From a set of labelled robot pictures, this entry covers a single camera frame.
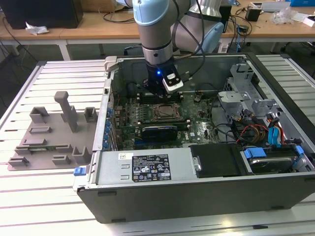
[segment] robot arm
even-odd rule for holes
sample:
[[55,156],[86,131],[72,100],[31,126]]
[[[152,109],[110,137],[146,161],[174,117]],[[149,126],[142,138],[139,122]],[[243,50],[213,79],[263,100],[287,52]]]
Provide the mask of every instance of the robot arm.
[[[164,95],[184,85],[175,67],[173,48],[195,52],[198,44],[178,23],[178,20],[200,43],[203,39],[202,20],[195,0],[117,0],[133,7],[138,24],[149,77],[144,87],[152,93]],[[205,38],[203,50],[212,52],[217,46],[223,24],[220,23],[221,0],[198,0],[204,18]]]

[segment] power supply label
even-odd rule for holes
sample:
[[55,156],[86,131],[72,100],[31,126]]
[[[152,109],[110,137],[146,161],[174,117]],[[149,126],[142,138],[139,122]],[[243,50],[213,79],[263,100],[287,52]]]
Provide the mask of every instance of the power supply label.
[[167,154],[132,157],[133,182],[171,179],[171,169]]

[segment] computer case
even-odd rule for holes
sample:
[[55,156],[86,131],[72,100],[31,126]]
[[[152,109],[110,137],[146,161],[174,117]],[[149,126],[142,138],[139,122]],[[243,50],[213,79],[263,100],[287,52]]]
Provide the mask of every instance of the computer case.
[[11,27],[24,29],[25,22],[48,28],[77,28],[83,17],[80,0],[0,0]]
[[232,6],[228,2],[228,0],[222,0],[220,8],[219,8],[219,12],[222,16],[221,22],[224,24],[223,33],[225,33],[226,31],[228,18],[230,17],[230,14],[231,14],[231,9],[232,9]]

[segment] slotted aluminum table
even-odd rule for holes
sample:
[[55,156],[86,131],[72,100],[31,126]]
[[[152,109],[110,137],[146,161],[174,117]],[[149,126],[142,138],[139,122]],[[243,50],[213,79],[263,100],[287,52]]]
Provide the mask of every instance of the slotted aluminum table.
[[[315,88],[310,77],[289,59],[259,58],[314,123]],[[86,60],[37,66],[0,120],[0,235],[315,235],[315,195],[290,210],[102,225],[72,190],[73,170],[9,172],[7,161],[31,122],[33,106],[60,112],[53,97],[56,91],[67,90],[78,112],[99,109],[103,65],[104,60]],[[254,225],[264,229],[255,230]]]

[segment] motherboard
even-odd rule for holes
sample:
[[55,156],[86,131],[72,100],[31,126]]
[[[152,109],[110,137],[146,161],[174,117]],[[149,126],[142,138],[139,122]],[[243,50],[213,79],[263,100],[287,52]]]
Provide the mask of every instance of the motherboard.
[[209,118],[214,97],[194,92],[181,93],[167,103],[142,97],[116,100],[119,150],[186,148],[220,141]]

